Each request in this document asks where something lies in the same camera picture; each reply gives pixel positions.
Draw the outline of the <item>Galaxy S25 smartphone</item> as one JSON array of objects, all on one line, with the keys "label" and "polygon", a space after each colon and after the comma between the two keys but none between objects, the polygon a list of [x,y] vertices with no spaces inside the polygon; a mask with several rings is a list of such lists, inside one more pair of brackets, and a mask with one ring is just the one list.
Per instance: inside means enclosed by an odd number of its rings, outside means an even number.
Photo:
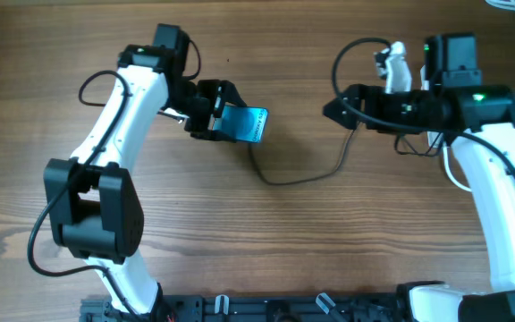
[{"label": "Galaxy S25 smartphone", "polygon": [[261,107],[225,106],[222,117],[215,120],[213,129],[235,140],[248,143],[262,141],[268,110]]}]

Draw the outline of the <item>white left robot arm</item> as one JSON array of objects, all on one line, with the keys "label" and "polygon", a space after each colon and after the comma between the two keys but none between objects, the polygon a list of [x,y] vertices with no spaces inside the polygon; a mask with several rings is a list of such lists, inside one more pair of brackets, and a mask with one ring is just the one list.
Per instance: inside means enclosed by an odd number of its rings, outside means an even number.
[{"label": "white left robot arm", "polygon": [[83,270],[99,275],[121,321],[177,318],[139,252],[144,212],[131,172],[152,122],[164,115],[196,140],[241,140],[231,114],[244,101],[227,80],[185,74],[193,47],[180,27],[159,24],[151,45],[124,48],[91,132],[44,171],[47,204],[38,221],[50,224],[55,243],[81,259]]}]

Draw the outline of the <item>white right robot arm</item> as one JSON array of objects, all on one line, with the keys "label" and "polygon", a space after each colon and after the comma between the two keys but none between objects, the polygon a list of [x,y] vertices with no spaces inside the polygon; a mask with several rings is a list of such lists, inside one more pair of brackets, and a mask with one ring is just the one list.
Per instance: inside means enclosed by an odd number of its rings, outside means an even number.
[{"label": "white right robot arm", "polygon": [[485,85],[471,33],[424,44],[423,86],[413,89],[402,43],[375,55],[383,86],[337,89],[323,113],[342,127],[396,137],[435,132],[464,173],[485,236],[491,291],[461,292],[430,281],[401,284],[389,303],[396,321],[515,321],[515,95]]}]

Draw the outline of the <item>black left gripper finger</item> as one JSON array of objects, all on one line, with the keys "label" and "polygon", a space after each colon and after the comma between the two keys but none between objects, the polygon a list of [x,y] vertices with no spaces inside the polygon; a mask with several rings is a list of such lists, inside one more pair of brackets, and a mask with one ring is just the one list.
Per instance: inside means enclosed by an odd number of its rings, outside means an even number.
[{"label": "black left gripper finger", "polygon": [[226,103],[233,104],[234,106],[246,107],[247,104],[241,98],[240,93],[235,85],[227,80],[218,81],[218,87],[215,98],[215,107],[222,107]]},{"label": "black left gripper finger", "polygon": [[215,130],[204,130],[204,131],[192,131],[190,136],[196,140],[207,140],[207,141],[223,141],[235,143],[236,139],[230,135]]}]

